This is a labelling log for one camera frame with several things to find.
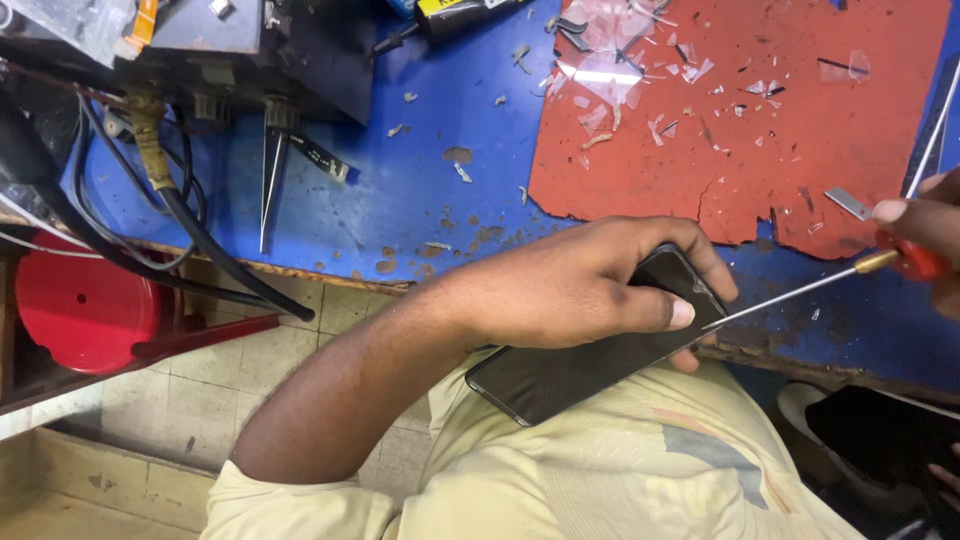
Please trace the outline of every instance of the red screwdriver handle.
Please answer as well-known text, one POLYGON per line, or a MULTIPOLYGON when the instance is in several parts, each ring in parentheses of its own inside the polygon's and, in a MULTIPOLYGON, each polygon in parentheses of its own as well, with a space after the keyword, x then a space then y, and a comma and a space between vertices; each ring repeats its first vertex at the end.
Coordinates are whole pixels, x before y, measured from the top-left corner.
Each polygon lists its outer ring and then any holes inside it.
POLYGON ((876 246, 880 249, 895 249, 900 259, 893 268, 914 282, 929 282, 950 272, 950 261, 938 253, 887 233, 883 229, 876 231, 876 246))

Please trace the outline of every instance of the hand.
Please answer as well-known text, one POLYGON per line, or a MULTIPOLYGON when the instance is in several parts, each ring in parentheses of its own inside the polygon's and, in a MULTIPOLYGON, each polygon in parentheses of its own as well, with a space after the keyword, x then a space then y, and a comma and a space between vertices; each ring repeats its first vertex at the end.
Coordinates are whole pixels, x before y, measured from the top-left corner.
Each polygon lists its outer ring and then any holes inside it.
MULTIPOLYGON (((950 449, 953 450, 954 455, 960 457, 960 444, 953 443, 950 445, 950 449)), ((953 506, 954 510, 960 512, 960 497, 958 497, 960 496, 960 479, 936 463, 930 463, 926 468, 930 470, 930 474, 950 488, 948 491, 941 491, 940 498, 953 506)))
MULTIPOLYGON (((685 328, 693 306, 653 287, 626 283, 664 241, 686 252, 721 300, 736 298, 727 265, 696 222, 673 217, 611 217, 468 264, 438 280, 443 301, 477 345, 542 349, 580 345, 628 331, 685 328)), ((689 351, 671 358, 693 371, 689 351)))
POLYGON ((917 187, 915 200, 891 199, 874 208, 883 229, 920 244, 953 262, 954 271, 933 282, 933 307, 960 319, 960 169, 932 176, 917 187))

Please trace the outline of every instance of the black smartphone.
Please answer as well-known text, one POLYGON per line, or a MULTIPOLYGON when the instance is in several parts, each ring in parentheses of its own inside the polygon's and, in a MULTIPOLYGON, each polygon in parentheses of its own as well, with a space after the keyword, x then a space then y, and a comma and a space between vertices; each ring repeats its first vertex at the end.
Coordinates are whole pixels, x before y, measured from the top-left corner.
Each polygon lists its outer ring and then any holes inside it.
POLYGON ((663 243, 636 266, 628 285, 652 286, 690 302, 693 324, 658 333, 621 333, 568 349, 504 347, 465 375, 467 385, 531 427, 697 342, 727 316, 683 250, 663 243))

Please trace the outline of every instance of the metal screwdriver shaft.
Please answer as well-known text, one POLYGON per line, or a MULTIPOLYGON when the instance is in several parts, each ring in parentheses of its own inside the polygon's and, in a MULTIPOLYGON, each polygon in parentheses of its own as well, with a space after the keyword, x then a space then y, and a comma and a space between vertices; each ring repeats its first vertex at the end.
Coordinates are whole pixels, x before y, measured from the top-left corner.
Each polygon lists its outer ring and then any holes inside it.
POLYGON ((733 319, 738 319, 748 313, 753 313, 754 311, 760 311, 765 307, 772 306, 773 304, 776 304, 788 298, 800 296, 807 291, 811 291, 817 287, 826 285, 827 283, 833 283, 833 282, 836 282, 837 280, 842 280, 847 276, 852 276, 853 274, 869 274, 874 270, 877 270, 879 268, 883 268, 884 266, 888 266, 892 264, 898 258, 900 258, 900 252, 898 252, 897 250, 883 250, 883 251, 878 251, 876 253, 867 255, 866 257, 855 261, 853 263, 852 268, 848 268, 847 270, 844 270, 843 272, 838 272, 836 274, 833 274, 832 276, 827 276, 822 280, 810 283, 808 285, 804 285, 788 293, 781 294, 776 298, 768 300, 762 304, 757 304, 756 306, 744 309, 743 311, 730 315, 729 317, 720 319, 719 321, 712 322, 706 325, 705 327, 703 327, 702 330, 713 330, 717 327, 720 327, 722 325, 729 323, 733 319))

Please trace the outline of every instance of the shirt sleeve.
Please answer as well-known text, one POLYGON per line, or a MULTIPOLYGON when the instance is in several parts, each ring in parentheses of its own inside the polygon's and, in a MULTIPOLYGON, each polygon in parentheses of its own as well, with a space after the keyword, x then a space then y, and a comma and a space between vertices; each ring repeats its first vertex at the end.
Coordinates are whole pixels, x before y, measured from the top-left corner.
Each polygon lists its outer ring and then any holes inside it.
POLYGON ((201 540, 383 536, 398 516, 394 500, 350 480, 318 485, 270 483, 227 461, 210 489, 201 540))

